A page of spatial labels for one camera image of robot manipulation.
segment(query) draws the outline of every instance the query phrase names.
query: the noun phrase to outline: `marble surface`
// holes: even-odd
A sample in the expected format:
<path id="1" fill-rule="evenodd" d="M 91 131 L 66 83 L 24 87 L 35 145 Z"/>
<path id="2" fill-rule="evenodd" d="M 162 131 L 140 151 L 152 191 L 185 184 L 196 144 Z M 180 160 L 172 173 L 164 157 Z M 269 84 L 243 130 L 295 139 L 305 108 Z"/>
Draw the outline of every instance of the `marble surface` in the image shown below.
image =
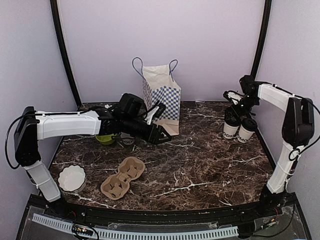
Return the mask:
<path id="1" fill-rule="evenodd" d="M 99 104 L 85 104 L 83 109 Z M 78 194 L 64 193 L 70 203 L 144 211 L 198 210 L 258 201 L 273 170 L 254 134 L 247 143 L 222 136 L 228 102 L 182 102 L 180 135 L 152 145 L 136 139 L 101 145 L 94 136 L 68 136 L 50 167 L 57 181 L 63 168 L 80 165 L 87 183 Z M 129 156 L 141 159 L 144 173 L 119 200 L 100 191 L 102 182 Z"/>

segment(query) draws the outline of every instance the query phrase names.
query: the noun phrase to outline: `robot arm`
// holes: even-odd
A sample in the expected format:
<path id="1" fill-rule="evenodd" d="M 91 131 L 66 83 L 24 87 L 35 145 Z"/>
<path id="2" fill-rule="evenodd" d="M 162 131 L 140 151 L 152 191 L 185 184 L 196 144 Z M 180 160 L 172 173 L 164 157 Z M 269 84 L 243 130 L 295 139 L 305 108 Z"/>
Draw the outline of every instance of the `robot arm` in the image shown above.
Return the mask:
<path id="1" fill-rule="evenodd" d="M 276 85 L 254 81 L 251 76 L 240 79 L 240 85 L 245 94 L 237 103 L 233 100 L 234 91 L 226 91 L 223 96 L 233 105 L 225 110 L 225 118 L 240 120 L 242 116 L 251 113 L 254 105 L 260 100 L 267 101 L 285 112 L 282 126 L 282 151 L 276 168 L 268 180 L 264 195 L 281 194 L 294 174 L 300 152 L 309 144 L 314 135 L 314 112 L 311 100 L 295 96 Z"/>
<path id="2" fill-rule="evenodd" d="M 121 132 L 152 144 L 168 142 L 172 137 L 151 121 L 165 110 L 162 103 L 139 115 L 144 101 L 125 93 L 113 107 L 93 107 L 79 112 L 44 112 L 27 107 L 14 133 L 15 159 L 24 167 L 48 202 L 61 198 L 61 192 L 41 161 L 38 140 L 70 135 L 110 135 Z"/>

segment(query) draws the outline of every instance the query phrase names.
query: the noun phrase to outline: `paper bag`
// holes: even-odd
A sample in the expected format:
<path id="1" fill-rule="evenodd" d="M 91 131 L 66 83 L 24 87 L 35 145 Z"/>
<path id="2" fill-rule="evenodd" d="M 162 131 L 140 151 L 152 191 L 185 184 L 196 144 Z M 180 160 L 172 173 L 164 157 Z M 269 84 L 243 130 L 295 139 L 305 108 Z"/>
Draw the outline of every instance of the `paper bag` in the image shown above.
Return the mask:
<path id="1" fill-rule="evenodd" d="M 135 60 L 141 61 L 141 72 L 135 67 Z M 150 109 L 157 101 L 165 105 L 165 111 L 153 123 L 163 126 L 171 136 L 179 134 L 181 87 L 172 75 L 177 65 L 176 59 L 161 66 L 143 66 L 139 57 L 132 60 L 133 68 L 142 77 L 143 96 L 147 108 Z"/>

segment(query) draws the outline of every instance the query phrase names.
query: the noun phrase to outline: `white backdrop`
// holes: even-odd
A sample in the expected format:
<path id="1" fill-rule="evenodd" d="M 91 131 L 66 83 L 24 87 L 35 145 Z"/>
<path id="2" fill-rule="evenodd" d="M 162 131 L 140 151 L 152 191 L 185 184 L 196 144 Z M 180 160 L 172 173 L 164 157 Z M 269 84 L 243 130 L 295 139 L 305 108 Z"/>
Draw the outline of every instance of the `white backdrop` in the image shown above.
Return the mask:
<path id="1" fill-rule="evenodd" d="M 83 102 L 142 95 L 131 61 L 179 64 L 182 100 L 222 100 L 254 60 L 264 0 L 60 0 L 64 38 Z"/>

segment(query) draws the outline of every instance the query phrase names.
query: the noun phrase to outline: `white paper cup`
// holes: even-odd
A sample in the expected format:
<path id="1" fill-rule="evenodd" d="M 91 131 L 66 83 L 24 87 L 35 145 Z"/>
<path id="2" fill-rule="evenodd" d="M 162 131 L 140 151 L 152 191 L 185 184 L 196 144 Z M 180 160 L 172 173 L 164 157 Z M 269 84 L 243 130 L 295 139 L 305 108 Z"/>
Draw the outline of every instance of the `white paper cup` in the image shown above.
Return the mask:
<path id="1" fill-rule="evenodd" d="M 251 118 L 245 118 L 241 122 L 241 127 L 237 135 L 240 143 L 246 143 L 251 138 L 252 134 L 257 130 L 257 122 Z"/>
<path id="2" fill-rule="evenodd" d="M 238 128 L 239 128 L 239 126 L 231 126 L 231 125 L 227 124 L 226 122 L 224 122 L 223 136 L 226 139 L 233 139 L 236 136 Z"/>
<path id="3" fill-rule="evenodd" d="M 238 128 L 240 126 L 240 120 L 236 120 L 234 117 L 224 116 L 223 136 L 226 139 L 233 139 L 236 136 Z"/>

